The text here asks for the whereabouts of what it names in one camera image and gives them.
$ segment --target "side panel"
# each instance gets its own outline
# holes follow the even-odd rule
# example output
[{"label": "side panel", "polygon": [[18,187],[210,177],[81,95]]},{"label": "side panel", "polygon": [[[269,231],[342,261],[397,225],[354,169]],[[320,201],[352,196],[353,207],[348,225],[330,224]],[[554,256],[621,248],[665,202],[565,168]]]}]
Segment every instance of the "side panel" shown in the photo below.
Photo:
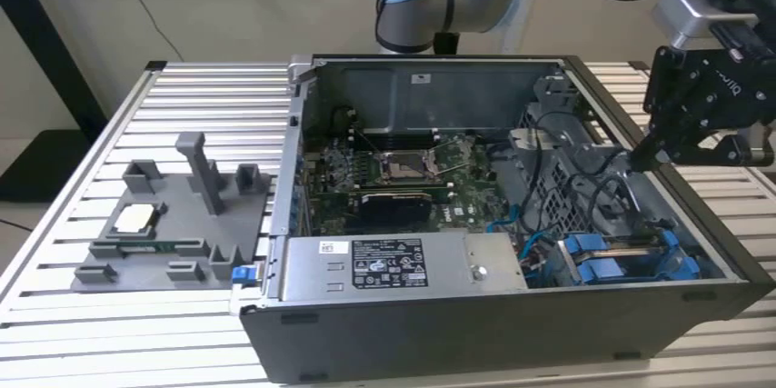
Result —
[{"label": "side panel", "polygon": [[240,321],[273,382],[332,382],[649,358],[722,318],[744,287],[248,307]]}]

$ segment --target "white label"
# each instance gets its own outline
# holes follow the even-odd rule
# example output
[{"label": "white label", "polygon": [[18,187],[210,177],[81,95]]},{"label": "white label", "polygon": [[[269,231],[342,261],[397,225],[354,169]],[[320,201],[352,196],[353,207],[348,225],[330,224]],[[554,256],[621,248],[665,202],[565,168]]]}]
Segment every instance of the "white label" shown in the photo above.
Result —
[{"label": "white label", "polygon": [[348,254],[349,247],[349,241],[321,241],[317,252],[320,254]]},{"label": "white label", "polygon": [[113,224],[117,232],[136,234],[148,225],[153,214],[152,204],[130,204],[124,208]]},{"label": "white label", "polygon": [[432,83],[432,74],[420,73],[417,75],[412,75],[409,80],[413,84],[429,84]]}]

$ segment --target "floor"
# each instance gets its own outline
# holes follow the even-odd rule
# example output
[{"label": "floor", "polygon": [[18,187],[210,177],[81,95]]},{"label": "floor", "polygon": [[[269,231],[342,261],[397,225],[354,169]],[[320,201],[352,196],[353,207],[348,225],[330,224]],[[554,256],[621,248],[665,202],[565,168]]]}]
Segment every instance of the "floor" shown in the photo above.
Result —
[{"label": "floor", "polygon": [[[30,142],[28,139],[0,139],[0,174]],[[0,202],[0,218],[9,222],[34,227],[46,212],[48,204],[12,204]],[[0,224],[0,273],[4,272],[13,255],[18,251],[28,232],[6,224]]]}]

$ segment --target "metal slats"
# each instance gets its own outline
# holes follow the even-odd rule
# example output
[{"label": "metal slats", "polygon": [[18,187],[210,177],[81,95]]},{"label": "metal slats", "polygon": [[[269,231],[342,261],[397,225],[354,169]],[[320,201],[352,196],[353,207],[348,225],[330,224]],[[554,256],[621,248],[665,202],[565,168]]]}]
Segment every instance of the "metal slats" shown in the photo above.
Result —
[{"label": "metal slats", "polygon": [[[626,63],[590,65],[641,124],[649,77]],[[229,172],[241,162],[277,173],[288,107],[285,66],[169,64],[138,97],[114,144],[77,199],[62,209],[0,306],[0,387],[274,386],[266,382],[228,291],[69,293],[73,265],[124,192],[130,159],[152,157],[162,173],[186,173],[177,133],[208,132],[208,157]],[[776,196],[750,171],[680,168],[725,225],[776,274]],[[272,199],[262,217],[268,229]],[[266,238],[260,240],[265,250]],[[776,295],[734,320],[693,328],[648,362],[574,365],[365,383],[368,387],[704,387],[776,385]]]}]

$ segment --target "blue latch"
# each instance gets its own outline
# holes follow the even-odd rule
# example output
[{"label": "blue latch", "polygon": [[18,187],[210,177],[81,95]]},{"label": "blue latch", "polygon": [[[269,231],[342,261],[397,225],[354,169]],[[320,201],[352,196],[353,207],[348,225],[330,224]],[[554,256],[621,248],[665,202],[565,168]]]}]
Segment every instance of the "blue latch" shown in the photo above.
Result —
[{"label": "blue latch", "polygon": [[254,285],[258,281],[258,269],[254,265],[234,267],[232,270],[232,284]]}]

